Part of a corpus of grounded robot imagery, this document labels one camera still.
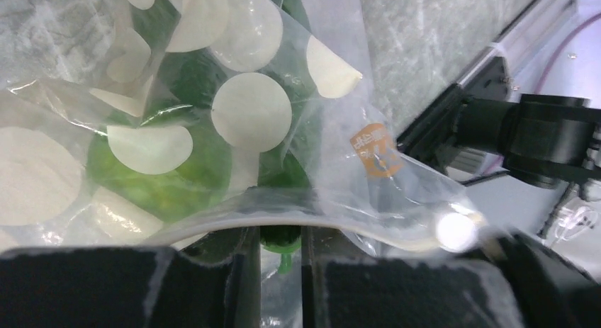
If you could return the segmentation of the green fake vegetable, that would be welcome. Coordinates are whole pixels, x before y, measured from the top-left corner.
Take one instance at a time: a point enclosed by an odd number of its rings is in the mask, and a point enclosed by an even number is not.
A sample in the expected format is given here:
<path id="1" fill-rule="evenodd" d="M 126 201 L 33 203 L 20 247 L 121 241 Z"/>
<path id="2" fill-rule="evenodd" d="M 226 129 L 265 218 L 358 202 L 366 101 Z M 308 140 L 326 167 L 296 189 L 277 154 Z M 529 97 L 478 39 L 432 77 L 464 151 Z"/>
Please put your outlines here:
<path id="1" fill-rule="evenodd" d="M 259 73 L 280 84 L 291 100 L 292 125 L 288 137 L 276 148 L 261 154 L 258 184 L 272 188 L 309 188 L 310 180 L 297 160 L 319 142 L 318 120 L 311 111 L 317 101 L 317 87 L 310 78 L 300 37 L 309 31 L 309 21 L 301 0 L 271 0 L 286 13 L 283 42 L 275 58 Z M 164 56 L 158 69 L 160 82 L 171 95 L 185 104 L 207 109 L 217 87 L 229 73 L 207 49 Z"/>

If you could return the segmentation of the green fake chili pepper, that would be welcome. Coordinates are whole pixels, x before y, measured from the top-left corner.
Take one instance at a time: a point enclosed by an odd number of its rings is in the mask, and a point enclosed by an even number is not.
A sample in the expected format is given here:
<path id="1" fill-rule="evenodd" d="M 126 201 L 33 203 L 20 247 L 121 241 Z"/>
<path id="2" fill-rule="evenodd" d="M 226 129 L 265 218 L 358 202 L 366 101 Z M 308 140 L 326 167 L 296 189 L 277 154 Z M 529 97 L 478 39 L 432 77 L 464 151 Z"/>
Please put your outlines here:
<path id="1" fill-rule="evenodd" d="M 301 247 L 301 226 L 272 225 L 259 229 L 262 246 L 280 256 L 278 273 L 288 273 L 293 266 L 293 254 Z"/>

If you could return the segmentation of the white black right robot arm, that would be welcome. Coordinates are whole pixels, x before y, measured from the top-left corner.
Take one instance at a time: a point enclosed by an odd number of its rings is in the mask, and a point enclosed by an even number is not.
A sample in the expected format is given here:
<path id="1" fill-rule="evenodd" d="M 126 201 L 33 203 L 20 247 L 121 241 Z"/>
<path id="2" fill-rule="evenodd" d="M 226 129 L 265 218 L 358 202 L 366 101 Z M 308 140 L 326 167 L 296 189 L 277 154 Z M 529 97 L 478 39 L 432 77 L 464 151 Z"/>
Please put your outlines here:
<path id="1" fill-rule="evenodd" d="M 472 98 L 454 135 L 460 147 L 503 157 L 505 171 L 533 186 L 583 186 L 600 179 L 589 155 L 600 111 L 584 98 L 522 95 L 518 103 Z M 600 285 L 582 269 L 525 234 L 489 241 L 483 253 L 508 278 L 528 327 L 599 327 Z"/>

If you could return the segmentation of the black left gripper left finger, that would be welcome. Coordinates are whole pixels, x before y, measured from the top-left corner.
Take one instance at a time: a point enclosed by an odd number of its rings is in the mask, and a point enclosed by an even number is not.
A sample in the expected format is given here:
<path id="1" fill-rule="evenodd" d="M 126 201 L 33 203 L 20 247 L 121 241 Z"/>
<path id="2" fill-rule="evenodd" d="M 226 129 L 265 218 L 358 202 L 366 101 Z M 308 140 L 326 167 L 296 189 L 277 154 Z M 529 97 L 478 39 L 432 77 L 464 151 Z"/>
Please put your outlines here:
<path id="1" fill-rule="evenodd" d="M 19 248 L 1 255 L 2 327 L 257 327 L 259 233 L 169 246 Z"/>

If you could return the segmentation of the clear zip top bag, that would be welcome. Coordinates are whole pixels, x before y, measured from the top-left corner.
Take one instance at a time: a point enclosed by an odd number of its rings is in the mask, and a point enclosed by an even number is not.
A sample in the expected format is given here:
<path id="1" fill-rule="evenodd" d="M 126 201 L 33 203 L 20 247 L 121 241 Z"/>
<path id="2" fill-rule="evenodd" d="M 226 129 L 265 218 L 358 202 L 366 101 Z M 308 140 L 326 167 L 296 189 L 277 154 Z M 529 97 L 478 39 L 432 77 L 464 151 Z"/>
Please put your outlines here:
<path id="1" fill-rule="evenodd" d="M 183 251 L 207 234 L 272 225 L 339 227 L 405 251 L 461 252 L 474 243 L 471 211 L 454 201 L 456 184 L 396 152 L 384 125 L 329 136 L 333 167 L 312 167 L 335 103 L 362 75 L 309 33 L 300 37 L 317 87 L 319 142 L 297 160 L 309 188 L 258 184 L 261 154 L 291 131 L 291 100 L 259 73 L 283 42 L 287 16 L 270 0 L 128 0 L 133 25 L 96 89 L 33 80 L 1 92 L 1 224 L 68 239 L 76 220 L 107 247 L 169 246 Z M 207 109 L 174 98 L 160 82 L 164 56 L 207 49 L 229 73 Z M 147 175 L 175 170 L 191 155 L 188 128 L 214 129 L 232 147 L 230 185 L 217 205 L 168 223 L 94 182 L 86 171 L 100 135 L 119 162 Z"/>

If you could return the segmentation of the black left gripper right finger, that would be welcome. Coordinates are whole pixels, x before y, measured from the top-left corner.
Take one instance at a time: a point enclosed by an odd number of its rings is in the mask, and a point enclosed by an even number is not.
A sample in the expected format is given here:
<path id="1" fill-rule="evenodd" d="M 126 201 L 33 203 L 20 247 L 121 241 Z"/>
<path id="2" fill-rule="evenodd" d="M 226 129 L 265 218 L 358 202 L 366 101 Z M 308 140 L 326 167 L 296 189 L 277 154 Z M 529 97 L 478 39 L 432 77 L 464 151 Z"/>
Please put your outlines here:
<path id="1" fill-rule="evenodd" d="M 479 256 L 374 258 L 336 230 L 305 227 L 305 327 L 524 327 L 500 269 Z"/>

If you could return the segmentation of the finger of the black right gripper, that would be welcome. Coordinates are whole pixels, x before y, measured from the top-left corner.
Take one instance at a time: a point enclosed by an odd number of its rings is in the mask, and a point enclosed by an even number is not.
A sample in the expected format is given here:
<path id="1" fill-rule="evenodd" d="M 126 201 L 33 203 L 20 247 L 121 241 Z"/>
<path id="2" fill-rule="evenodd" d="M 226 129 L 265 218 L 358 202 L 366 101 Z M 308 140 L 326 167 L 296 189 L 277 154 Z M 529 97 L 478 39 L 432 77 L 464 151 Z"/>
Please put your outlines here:
<path id="1" fill-rule="evenodd" d="M 489 239 L 483 253 L 508 280 L 528 327 L 599 327 L 600 282 L 525 234 Z"/>

